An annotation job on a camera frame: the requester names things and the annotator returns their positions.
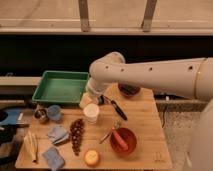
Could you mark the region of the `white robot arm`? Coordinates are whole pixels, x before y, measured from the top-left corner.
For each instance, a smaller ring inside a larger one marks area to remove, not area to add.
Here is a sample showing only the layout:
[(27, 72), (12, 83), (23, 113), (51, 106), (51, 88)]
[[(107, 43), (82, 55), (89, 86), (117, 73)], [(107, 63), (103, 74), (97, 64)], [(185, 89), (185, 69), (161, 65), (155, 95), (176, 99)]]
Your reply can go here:
[(127, 64), (111, 52), (90, 64), (86, 91), (100, 97), (111, 83), (121, 83), (207, 102), (192, 134), (182, 171), (213, 171), (213, 58)]

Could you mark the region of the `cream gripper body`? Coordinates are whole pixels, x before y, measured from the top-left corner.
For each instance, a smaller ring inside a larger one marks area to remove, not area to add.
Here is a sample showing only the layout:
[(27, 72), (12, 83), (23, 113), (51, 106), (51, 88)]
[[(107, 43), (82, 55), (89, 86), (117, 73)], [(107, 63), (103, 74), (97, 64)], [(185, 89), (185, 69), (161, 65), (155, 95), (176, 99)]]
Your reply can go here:
[(88, 93), (84, 93), (79, 103), (80, 108), (84, 109), (90, 103), (97, 104), (98, 100), (96, 98), (91, 98)]

